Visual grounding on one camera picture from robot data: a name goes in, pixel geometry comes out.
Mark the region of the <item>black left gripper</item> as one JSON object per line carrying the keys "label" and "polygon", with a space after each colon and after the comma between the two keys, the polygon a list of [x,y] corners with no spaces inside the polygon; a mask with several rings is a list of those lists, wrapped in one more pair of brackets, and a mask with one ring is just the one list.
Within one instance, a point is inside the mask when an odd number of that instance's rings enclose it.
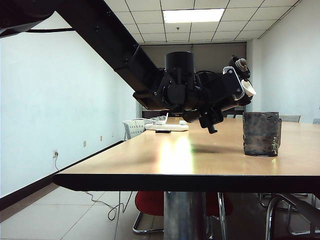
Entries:
{"label": "black left gripper", "polygon": [[210,134],[217,133],[214,124],[224,120],[223,111],[235,106],[245,106],[251,102],[251,97],[245,94],[238,100],[233,95],[240,96],[244,90],[235,72],[217,74],[215,72],[198,72],[196,74],[201,86],[206,90],[205,104],[198,110],[200,126],[207,128]]}

